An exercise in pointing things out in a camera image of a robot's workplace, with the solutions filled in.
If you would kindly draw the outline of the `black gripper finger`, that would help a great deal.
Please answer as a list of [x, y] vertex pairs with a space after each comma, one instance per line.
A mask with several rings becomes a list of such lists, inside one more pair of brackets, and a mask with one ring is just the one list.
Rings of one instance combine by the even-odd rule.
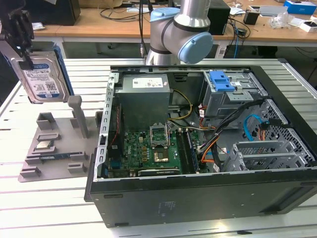
[[22, 69], [23, 70], [33, 70], [34, 69], [34, 65], [32, 62], [32, 59], [30, 58], [30, 49], [26, 48], [23, 52], [23, 66]]

